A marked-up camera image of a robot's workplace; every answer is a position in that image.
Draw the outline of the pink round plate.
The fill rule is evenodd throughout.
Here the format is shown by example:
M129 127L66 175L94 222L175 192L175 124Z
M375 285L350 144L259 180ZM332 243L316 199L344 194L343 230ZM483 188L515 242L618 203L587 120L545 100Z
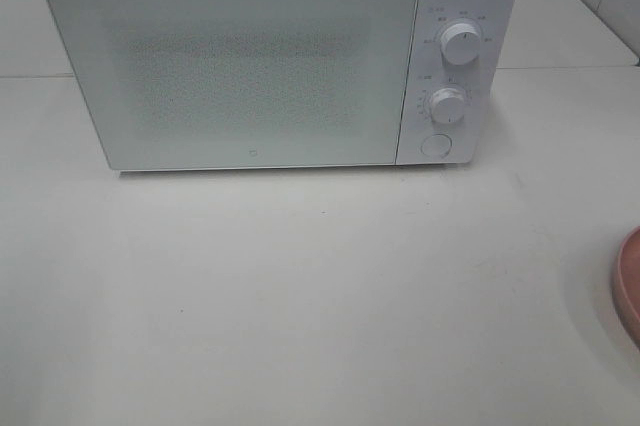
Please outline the pink round plate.
M639 228L620 245L612 269L612 297L621 324L639 346Z

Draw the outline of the upper white power knob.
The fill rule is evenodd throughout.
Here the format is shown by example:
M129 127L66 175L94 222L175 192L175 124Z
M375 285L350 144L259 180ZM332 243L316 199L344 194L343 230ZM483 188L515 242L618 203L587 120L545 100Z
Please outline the upper white power knob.
M482 42L480 26L466 18L446 24L439 33L441 53L454 66L473 62L479 56Z

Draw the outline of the round white door button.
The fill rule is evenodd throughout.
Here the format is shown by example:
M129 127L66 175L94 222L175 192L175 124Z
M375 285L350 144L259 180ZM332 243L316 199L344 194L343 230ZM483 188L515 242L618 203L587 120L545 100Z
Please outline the round white door button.
M433 134L427 137L422 145L421 152L423 155L431 158L445 158L449 155L452 148L452 139L446 134Z

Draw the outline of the white timer knob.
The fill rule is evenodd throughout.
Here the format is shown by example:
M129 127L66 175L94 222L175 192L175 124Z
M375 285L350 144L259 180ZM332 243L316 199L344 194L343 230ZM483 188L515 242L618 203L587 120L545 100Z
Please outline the white timer knob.
M440 88L427 100L431 120L450 125L461 120L467 106L466 92L458 86Z

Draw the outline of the white microwave door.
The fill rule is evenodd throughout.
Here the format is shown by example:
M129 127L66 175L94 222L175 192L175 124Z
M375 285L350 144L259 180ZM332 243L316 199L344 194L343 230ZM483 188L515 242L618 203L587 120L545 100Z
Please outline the white microwave door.
M48 0L116 171L395 161L416 0Z

